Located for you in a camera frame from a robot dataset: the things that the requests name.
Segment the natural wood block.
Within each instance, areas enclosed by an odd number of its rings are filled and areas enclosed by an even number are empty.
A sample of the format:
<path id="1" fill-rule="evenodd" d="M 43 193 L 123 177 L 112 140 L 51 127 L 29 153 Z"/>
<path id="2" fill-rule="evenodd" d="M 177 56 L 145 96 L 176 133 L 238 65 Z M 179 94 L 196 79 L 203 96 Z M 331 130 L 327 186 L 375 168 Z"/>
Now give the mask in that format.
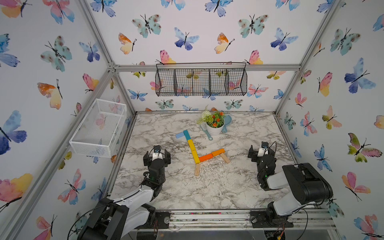
<path id="1" fill-rule="evenodd" d="M 195 172 L 194 172 L 195 177 L 200 176 L 200 171 L 201 171 L 201 164 L 196 164 Z"/>
<path id="2" fill-rule="evenodd" d="M 226 164 L 229 164 L 231 162 L 225 153 L 221 153 L 220 157 L 225 161 Z"/>

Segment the light blue block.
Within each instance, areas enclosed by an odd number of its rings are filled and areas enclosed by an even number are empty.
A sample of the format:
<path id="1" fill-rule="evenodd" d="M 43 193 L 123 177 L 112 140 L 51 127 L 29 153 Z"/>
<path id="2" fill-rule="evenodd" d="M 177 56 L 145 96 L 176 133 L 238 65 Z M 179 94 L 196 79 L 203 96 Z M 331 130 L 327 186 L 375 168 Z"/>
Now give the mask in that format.
<path id="1" fill-rule="evenodd" d="M 185 136 L 185 134 L 183 132 L 176 134 L 177 139 L 182 138 L 184 136 Z"/>

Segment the yellow block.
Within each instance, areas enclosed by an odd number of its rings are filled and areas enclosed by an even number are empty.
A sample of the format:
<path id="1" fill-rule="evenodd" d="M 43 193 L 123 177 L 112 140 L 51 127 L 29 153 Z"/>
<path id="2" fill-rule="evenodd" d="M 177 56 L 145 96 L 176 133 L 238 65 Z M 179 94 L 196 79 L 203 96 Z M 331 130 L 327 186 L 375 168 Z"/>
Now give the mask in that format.
<path id="1" fill-rule="evenodd" d="M 188 144 L 190 146 L 191 151 L 196 151 L 195 145 L 192 140 L 188 140 Z"/>
<path id="2" fill-rule="evenodd" d="M 192 151 L 192 154 L 193 154 L 193 158 L 194 158 L 195 163 L 196 163 L 196 164 L 199 164 L 201 161 L 200 161 L 200 159 L 199 159 L 199 156 L 198 156 L 198 154 L 197 154 L 197 151 L 196 151 L 196 150 Z"/>

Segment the teal block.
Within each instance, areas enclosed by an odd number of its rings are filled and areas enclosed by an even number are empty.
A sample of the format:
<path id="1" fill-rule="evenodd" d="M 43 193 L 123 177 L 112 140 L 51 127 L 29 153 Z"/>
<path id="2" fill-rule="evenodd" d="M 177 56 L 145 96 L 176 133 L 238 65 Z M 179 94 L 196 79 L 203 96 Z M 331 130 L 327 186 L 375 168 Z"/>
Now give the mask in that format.
<path id="1" fill-rule="evenodd" d="M 188 130 L 184 130 L 183 133 L 184 133 L 184 136 L 186 137 L 187 141 L 191 140 L 191 136 L 190 136 Z"/>

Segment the red orange block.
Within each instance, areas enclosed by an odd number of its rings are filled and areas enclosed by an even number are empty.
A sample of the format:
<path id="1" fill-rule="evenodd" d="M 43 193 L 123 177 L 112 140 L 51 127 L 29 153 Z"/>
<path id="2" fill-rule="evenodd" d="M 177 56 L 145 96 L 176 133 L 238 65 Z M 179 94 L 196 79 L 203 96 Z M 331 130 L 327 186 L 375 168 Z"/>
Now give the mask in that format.
<path id="1" fill-rule="evenodd" d="M 199 157 L 199 160 L 200 160 L 200 162 L 205 162 L 205 161 L 207 161 L 207 160 L 212 159 L 213 157 L 214 157 L 213 154 L 208 154 L 208 155 Z"/>

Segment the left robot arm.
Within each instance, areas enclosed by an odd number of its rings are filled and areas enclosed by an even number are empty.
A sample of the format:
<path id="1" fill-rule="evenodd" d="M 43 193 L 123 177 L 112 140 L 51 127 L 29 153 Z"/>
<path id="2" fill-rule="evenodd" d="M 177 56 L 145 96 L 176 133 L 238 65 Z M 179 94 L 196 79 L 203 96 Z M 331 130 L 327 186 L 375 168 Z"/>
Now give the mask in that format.
<path id="1" fill-rule="evenodd" d="M 149 205 L 161 192 L 166 182 L 165 168 L 171 164 L 171 154 L 154 146 L 143 157 L 144 179 L 139 187 L 115 200 L 101 199 L 90 210 L 87 222 L 81 228 L 78 240 L 120 240 L 136 228 L 159 229 L 156 208 Z"/>

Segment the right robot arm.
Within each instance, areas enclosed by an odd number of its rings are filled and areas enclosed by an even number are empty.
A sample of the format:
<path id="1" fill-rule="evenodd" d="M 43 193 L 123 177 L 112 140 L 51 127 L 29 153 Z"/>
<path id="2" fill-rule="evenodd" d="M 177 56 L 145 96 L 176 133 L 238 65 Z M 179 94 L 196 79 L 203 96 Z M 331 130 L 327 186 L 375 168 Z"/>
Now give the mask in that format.
<path id="1" fill-rule="evenodd" d="M 265 210 L 251 211 L 250 222 L 253 228 L 292 228 L 289 217 L 305 206 L 319 206 L 333 197 L 331 185 L 309 163 L 285 165 L 276 173 L 276 152 L 267 142 L 258 150 L 250 147 L 248 158 L 257 164 L 257 180 L 264 191 L 290 191 L 277 201 L 270 202 Z"/>

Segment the light blue dustpan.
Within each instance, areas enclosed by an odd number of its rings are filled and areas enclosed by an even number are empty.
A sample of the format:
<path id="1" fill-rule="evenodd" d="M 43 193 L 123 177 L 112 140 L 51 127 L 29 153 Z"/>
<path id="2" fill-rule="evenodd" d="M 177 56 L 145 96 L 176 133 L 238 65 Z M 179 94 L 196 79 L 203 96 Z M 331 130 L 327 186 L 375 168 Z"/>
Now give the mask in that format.
<path id="1" fill-rule="evenodd" d="M 222 128 L 222 133 L 227 133 L 228 131 L 227 126 L 230 125 L 231 123 L 232 123 L 232 117 L 230 115 L 226 115 L 224 117 L 224 125 Z"/>

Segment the white flower pot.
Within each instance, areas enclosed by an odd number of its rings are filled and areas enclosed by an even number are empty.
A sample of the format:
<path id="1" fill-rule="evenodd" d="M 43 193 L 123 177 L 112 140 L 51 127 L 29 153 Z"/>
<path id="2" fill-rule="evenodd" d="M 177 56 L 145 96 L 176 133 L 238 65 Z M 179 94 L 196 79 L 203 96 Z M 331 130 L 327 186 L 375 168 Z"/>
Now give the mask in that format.
<path id="1" fill-rule="evenodd" d="M 224 128 L 224 126 L 221 126 L 221 127 L 219 127 L 219 128 L 213 128 L 213 127 L 210 127 L 207 123 L 205 123 L 205 126 L 206 126 L 206 128 L 207 128 L 208 133 L 209 133 L 212 137 L 216 137 L 216 136 L 218 136 L 218 135 L 222 132 L 222 130 L 223 130 L 223 128 Z"/>

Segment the white mesh basket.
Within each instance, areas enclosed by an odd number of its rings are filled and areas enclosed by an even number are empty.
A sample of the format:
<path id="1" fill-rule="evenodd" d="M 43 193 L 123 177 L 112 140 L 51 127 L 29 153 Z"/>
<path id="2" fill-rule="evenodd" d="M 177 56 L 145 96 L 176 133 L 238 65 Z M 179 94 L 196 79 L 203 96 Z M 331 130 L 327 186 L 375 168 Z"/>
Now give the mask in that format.
<path id="1" fill-rule="evenodd" d="M 69 144 L 74 153 L 110 158 L 127 117 L 127 105 L 95 99 Z"/>

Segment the artificial green orange plant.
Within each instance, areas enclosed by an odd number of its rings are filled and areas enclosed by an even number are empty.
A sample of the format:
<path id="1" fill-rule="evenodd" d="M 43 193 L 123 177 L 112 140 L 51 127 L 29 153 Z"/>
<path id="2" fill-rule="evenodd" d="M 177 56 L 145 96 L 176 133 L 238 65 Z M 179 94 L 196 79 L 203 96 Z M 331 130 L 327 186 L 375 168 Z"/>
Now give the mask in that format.
<path id="1" fill-rule="evenodd" d="M 197 124 L 202 125 L 205 123 L 211 128 L 218 129 L 224 126 L 225 116 L 224 112 L 218 110 L 212 112 L 209 111 L 208 106 L 206 106 L 201 117 L 198 119 Z"/>

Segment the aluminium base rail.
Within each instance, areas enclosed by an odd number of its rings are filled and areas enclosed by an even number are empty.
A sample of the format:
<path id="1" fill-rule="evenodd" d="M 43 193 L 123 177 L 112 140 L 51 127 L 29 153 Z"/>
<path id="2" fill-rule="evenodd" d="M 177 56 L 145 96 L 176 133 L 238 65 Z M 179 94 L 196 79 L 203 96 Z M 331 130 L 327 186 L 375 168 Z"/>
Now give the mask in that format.
<path id="1" fill-rule="evenodd" d="M 336 225 L 327 210 L 301 209 L 289 217 L 292 228 L 253 228 L 251 211 L 255 210 L 156 210 L 159 229 L 163 231 L 231 231 L 231 230 L 335 230 Z M 136 228 L 132 231 L 154 231 Z"/>

